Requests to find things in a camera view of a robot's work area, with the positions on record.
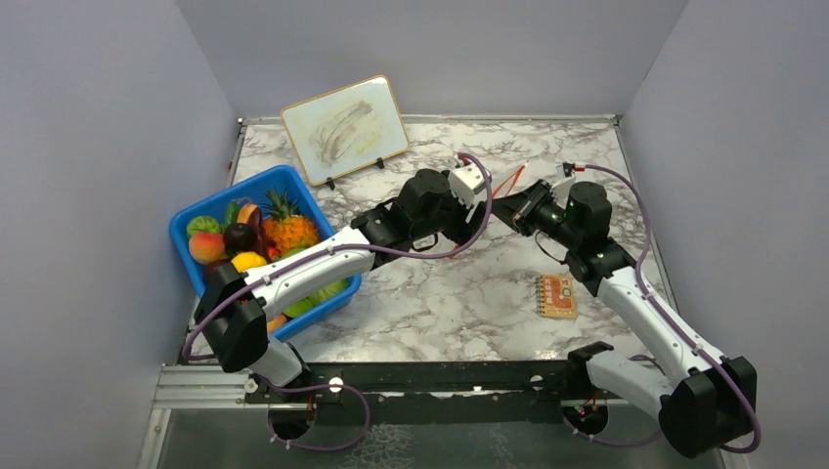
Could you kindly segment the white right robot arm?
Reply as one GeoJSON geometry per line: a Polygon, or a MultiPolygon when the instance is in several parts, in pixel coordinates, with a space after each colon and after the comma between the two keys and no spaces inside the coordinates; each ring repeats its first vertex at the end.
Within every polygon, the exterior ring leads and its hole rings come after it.
{"type": "Polygon", "coordinates": [[[640,264],[609,234],[612,205],[603,186],[577,182],[559,201],[552,186],[538,180],[495,199],[492,209],[515,232],[543,234],[565,247],[571,277],[612,309],[660,366],[649,369],[596,343],[568,356],[563,375],[572,395],[606,390],[623,398],[653,417],[668,443],[688,458],[746,435],[761,438],[755,368],[708,343],[651,289],[640,264]]]}

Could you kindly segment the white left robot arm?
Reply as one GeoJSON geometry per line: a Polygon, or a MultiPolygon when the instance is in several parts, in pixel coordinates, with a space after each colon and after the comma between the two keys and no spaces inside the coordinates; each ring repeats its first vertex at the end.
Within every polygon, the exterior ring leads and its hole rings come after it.
{"type": "Polygon", "coordinates": [[[482,167],[419,170],[396,197],[311,248],[245,272],[217,267],[196,308],[193,334],[205,338],[224,372],[250,370],[270,381],[279,398],[295,401],[307,388],[303,361],[268,333],[268,321],[338,280],[399,258],[434,259],[415,248],[418,240],[441,235],[460,253],[483,233],[492,205],[492,177],[482,167]]]}

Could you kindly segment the clear orange-zip bag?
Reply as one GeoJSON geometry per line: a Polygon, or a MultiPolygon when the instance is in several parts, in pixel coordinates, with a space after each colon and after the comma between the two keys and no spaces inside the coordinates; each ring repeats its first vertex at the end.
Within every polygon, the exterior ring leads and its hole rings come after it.
{"type": "Polygon", "coordinates": [[[487,157],[475,154],[469,147],[461,147],[455,155],[456,168],[469,164],[476,165],[482,174],[486,173],[485,190],[476,197],[476,202],[486,202],[485,218],[478,232],[468,243],[456,246],[450,251],[449,258],[456,259],[462,252],[471,248],[483,236],[491,221],[495,221],[492,207],[495,198],[509,196],[529,185],[526,173],[533,165],[530,159],[523,158],[512,163],[493,163],[487,157]]]}

